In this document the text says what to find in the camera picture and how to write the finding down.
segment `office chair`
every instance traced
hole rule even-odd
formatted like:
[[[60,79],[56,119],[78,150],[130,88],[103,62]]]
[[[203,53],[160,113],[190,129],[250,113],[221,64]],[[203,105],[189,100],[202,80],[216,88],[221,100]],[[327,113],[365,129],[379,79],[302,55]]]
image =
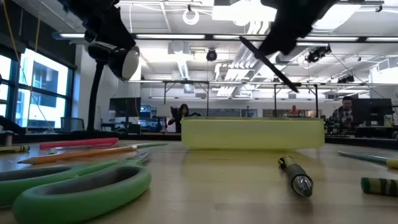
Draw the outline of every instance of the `office chair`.
[[[61,132],[84,131],[85,121],[81,118],[61,118]]]

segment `wooden table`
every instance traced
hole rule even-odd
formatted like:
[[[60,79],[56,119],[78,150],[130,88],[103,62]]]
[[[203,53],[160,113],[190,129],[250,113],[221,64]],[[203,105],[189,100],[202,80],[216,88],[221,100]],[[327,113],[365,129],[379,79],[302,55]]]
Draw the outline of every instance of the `wooden table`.
[[[150,190],[134,202],[87,223],[374,224],[395,222],[397,216],[397,198],[363,194],[359,181],[361,177],[398,179],[398,171],[340,157],[337,151],[391,157],[398,157],[398,151],[332,144],[295,152],[189,151],[180,142],[146,150],[153,152],[147,165],[152,171]],[[36,146],[30,154],[2,155],[0,170],[25,168],[29,165],[16,162],[38,154]],[[293,156],[314,180],[310,198],[296,195],[278,169],[278,158],[286,154]],[[131,155],[93,157],[62,164],[128,156]],[[10,208],[0,210],[0,220],[15,223]]]

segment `colored pencil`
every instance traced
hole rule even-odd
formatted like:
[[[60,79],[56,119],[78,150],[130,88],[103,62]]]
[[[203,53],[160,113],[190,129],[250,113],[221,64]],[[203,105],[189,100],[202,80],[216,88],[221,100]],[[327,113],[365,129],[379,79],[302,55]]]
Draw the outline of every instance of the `colored pencil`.
[[[341,156],[351,157],[354,159],[360,159],[363,161],[385,164],[390,168],[398,169],[398,159],[386,158],[386,157],[380,157],[380,156],[372,156],[372,155],[367,155],[367,154],[359,154],[359,153],[354,153],[354,152],[338,151],[338,154]]]
[[[151,146],[164,146],[166,143],[146,143],[146,144],[135,144],[130,146],[123,147],[114,147],[111,149],[96,149],[84,152],[73,152],[73,153],[64,153],[64,154],[56,154],[56,155],[47,155],[47,156],[39,156],[32,157],[23,161],[19,161],[20,164],[44,164],[48,162],[57,162],[64,161],[68,159],[77,159],[82,157],[91,157],[91,156],[103,156],[109,154],[116,154],[121,152],[133,152],[139,148],[143,147],[151,147]]]
[[[50,149],[52,147],[70,146],[112,146],[119,141],[119,138],[84,139],[62,142],[48,142],[40,144],[40,149]]]

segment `foam block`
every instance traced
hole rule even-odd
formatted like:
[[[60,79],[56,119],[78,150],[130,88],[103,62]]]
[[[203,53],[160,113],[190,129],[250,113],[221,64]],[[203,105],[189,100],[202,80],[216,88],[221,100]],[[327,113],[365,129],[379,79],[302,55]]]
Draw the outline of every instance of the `foam block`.
[[[207,118],[182,120],[191,149],[308,149],[325,144],[323,120],[314,118]]]

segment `monitor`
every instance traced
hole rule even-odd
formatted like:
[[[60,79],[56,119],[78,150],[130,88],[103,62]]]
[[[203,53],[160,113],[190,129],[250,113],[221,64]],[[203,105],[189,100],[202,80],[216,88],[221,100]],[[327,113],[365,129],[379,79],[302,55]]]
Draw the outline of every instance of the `monitor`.
[[[141,98],[111,98],[109,110],[115,111],[115,117],[138,117]]]
[[[384,125],[384,117],[393,114],[391,99],[352,99],[352,110],[354,123],[362,124],[366,121],[367,126],[372,121],[377,125]]]

